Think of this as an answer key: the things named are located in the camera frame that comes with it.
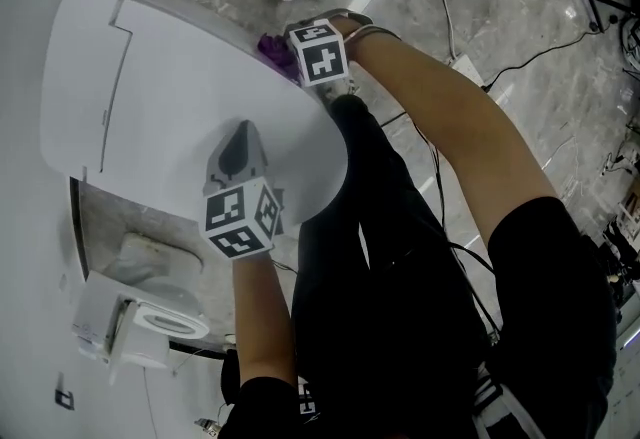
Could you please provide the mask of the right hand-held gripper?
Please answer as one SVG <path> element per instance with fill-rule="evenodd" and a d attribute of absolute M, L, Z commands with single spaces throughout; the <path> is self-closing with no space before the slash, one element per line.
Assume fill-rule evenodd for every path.
<path fill-rule="evenodd" d="M 358 28 L 373 24 L 368 16 L 339 8 L 288 25 L 284 31 L 285 40 L 296 57 L 301 87 L 316 86 L 349 74 L 344 37 L 331 23 L 335 18 L 353 20 Z"/>

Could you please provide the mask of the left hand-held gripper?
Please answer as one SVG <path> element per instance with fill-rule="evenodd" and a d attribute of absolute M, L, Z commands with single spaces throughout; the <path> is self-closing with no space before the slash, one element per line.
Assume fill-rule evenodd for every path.
<path fill-rule="evenodd" d="M 281 204 L 267 168 L 259 132 L 250 120 L 232 128 L 208 159 L 201 235 L 227 259 L 273 247 Z"/>

